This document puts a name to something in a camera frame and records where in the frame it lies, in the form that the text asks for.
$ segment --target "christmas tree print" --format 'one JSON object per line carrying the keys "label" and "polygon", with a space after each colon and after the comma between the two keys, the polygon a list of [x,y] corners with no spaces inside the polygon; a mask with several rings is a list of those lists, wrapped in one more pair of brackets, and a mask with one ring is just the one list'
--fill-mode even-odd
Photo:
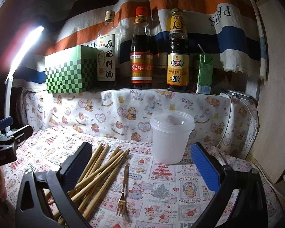
{"label": "christmas tree print", "polygon": [[168,166],[164,164],[159,164],[155,171],[152,172],[153,175],[155,175],[155,179],[167,179],[170,180],[170,177],[172,176],[172,173],[170,172]]}
{"label": "christmas tree print", "polygon": [[159,200],[170,197],[170,193],[164,184],[158,185],[156,189],[151,189],[151,192],[150,194],[159,198]]}

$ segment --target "barcode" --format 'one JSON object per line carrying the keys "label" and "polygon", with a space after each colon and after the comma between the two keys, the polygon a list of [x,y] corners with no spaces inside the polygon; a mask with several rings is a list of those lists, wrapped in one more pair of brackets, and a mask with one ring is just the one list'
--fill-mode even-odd
{"label": "barcode", "polygon": [[210,94],[210,92],[211,92],[211,87],[198,85],[198,92],[197,93]]}

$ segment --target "wooden board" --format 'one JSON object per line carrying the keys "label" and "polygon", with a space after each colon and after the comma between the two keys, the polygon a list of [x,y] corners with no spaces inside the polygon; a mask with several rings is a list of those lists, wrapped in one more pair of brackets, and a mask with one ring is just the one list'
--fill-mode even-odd
{"label": "wooden board", "polygon": [[250,153],[275,183],[285,170],[285,10],[278,0],[257,5],[268,42],[268,82],[261,83],[260,129]]}

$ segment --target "checkered box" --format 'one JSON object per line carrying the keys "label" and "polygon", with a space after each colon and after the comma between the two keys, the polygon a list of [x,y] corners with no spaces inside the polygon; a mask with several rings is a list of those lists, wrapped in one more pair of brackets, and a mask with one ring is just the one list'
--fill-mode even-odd
{"label": "checkered box", "polygon": [[97,50],[78,45],[45,57],[48,93],[82,93],[97,82]]}

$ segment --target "glass bottle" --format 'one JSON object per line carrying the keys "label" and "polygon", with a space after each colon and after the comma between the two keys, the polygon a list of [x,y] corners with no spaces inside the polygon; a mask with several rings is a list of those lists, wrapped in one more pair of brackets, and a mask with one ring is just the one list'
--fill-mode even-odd
{"label": "glass bottle", "polygon": [[136,8],[130,53],[131,82],[134,88],[139,89],[152,87],[153,54],[150,52],[150,27],[147,14],[147,8]]}
{"label": "glass bottle", "polygon": [[114,26],[114,11],[106,11],[104,27],[97,36],[97,80],[100,88],[116,86],[120,33]]}
{"label": "glass bottle", "polygon": [[172,9],[169,45],[167,89],[185,92],[189,84],[189,42],[183,11],[179,8]]}

